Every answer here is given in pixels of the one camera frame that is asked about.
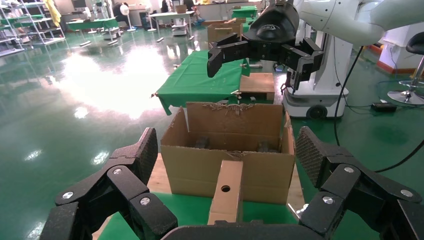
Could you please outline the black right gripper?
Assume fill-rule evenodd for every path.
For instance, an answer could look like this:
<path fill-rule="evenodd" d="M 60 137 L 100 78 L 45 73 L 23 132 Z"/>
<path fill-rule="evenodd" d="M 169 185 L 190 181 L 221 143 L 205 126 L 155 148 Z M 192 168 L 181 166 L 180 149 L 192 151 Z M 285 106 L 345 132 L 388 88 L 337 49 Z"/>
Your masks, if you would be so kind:
<path fill-rule="evenodd" d="M 267 7 L 250 25 L 240 40 L 236 32 L 209 44 L 207 76 L 213 78 L 223 64 L 245 58 L 278 62 L 291 69 L 281 90 L 292 89 L 294 94 L 301 82 L 321 68 L 324 51 L 309 37 L 298 45 L 296 33 L 299 14 L 292 3 L 276 3 Z"/>

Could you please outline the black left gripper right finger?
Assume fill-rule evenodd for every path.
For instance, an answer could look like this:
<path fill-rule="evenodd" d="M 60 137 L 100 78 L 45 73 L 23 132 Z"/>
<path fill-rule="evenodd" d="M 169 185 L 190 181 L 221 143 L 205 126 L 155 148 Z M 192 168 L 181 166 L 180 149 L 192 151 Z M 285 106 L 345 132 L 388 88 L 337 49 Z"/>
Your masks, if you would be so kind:
<path fill-rule="evenodd" d="M 345 148 L 321 141 L 307 126 L 300 129 L 295 150 L 317 189 L 299 217 L 301 226 L 328 240 L 351 211 L 382 240 L 423 239 L 424 206 L 415 190 L 366 168 Z"/>

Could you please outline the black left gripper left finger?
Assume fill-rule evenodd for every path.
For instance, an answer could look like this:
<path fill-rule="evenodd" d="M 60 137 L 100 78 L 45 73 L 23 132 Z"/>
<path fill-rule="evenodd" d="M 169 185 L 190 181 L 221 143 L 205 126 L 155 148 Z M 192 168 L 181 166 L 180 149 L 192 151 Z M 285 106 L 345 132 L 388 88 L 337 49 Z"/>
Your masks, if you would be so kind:
<path fill-rule="evenodd" d="M 56 196 L 40 239 L 90 240 L 115 213 L 139 239 L 162 239 L 178 220 L 148 188 L 157 157 L 157 133 L 148 127 L 135 144 L 116 149 L 99 171 Z"/>

